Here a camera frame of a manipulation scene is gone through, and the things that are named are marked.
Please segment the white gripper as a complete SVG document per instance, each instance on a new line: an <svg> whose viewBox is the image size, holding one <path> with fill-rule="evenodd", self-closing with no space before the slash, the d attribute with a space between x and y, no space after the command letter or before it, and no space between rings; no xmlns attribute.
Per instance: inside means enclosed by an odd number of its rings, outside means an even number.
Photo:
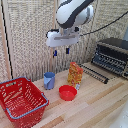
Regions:
<svg viewBox="0 0 128 128"><path fill-rule="evenodd" d="M71 29L51 29L46 34L46 45L49 47L58 47L64 45L76 44L79 40L79 28L74 27ZM70 53L70 48L66 48L66 54ZM53 57L57 56L57 50L53 50Z"/></svg>

